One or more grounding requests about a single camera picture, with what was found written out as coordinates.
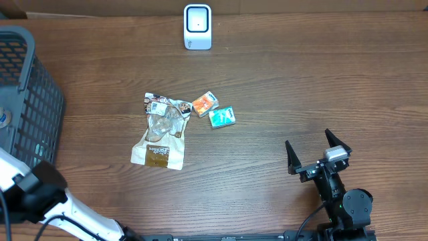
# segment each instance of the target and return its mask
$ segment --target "crumpled plastic bag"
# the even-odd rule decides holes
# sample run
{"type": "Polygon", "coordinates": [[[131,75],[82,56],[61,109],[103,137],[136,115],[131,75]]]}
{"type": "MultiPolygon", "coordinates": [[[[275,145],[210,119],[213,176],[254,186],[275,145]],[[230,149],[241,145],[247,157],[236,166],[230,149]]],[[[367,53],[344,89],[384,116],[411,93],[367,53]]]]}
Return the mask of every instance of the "crumpled plastic bag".
{"type": "Polygon", "coordinates": [[[187,121],[193,105],[182,100],[146,93],[144,109],[148,128],[132,148],[131,163],[181,170],[187,121]]]}

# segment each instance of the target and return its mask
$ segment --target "wooden table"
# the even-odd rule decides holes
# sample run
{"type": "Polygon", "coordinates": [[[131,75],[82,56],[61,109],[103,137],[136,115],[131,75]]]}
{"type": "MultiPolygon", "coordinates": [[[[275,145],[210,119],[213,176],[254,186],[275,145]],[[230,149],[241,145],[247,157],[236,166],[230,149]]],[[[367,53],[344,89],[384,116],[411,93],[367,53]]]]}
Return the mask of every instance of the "wooden table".
{"type": "MultiPolygon", "coordinates": [[[[307,165],[329,128],[354,149],[340,175],[373,194],[379,240],[428,239],[427,13],[215,16],[210,51],[185,50],[182,20],[0,22],[33,33],[64,91],[57,167],[78,198],[141,234],[296,230],[320,200],[287,174],[284,141],[307,165]],[[130,163],[145,92],[193,101],[208,90],[233,105],[236,125],[213,130],[193,113],[182,171],[130,163]]],[[[14,226],[14,239],[39,228],[14,226]]]]}

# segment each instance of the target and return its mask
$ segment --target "white device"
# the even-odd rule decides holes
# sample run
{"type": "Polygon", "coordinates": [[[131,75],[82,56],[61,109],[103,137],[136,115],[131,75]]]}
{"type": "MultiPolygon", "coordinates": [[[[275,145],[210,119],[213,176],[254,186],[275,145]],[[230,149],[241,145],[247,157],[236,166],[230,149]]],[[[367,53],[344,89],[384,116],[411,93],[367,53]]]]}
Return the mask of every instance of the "white device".
{"type": "Polygon", "coordinates": [[[211,8],[206,4],[185,7],[185,46],[188,50],[211,48],[211,8]]]}

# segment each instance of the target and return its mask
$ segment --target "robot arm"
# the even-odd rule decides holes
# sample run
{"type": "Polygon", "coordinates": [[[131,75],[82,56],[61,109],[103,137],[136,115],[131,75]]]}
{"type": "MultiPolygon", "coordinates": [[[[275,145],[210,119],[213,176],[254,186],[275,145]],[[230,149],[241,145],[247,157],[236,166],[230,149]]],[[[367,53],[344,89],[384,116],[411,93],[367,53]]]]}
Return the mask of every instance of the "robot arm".
{"type": "MultiPolygon", "coordinates": [[[[42,161],[31,170],[0,149],[0,187],[5,194],[12,224],[26,220],[44,223],[53,216],[63,215],[94,232],[99,240],[125,240],[120,224],[97,214],[75,198],[62,175],[47,162],[42,161]]],[[[65,220],[54,219],[49,224],[81,240],[94,240],[65,220]]]]}

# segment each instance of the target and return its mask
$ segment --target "small orange package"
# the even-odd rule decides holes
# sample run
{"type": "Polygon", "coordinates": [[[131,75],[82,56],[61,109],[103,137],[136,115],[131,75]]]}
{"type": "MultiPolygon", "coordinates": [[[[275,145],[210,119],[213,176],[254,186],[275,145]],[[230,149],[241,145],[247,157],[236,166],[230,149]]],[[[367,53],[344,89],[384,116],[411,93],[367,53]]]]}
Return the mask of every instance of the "small orange package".
{"type": "Polygon", "coordinates": [[[217,100],[211,91],[208,91],[197,100],[193,101],[192,104],[199,117],[203,117],[208,114],[210,110],[219,107],[219,100],[217,100]]]}

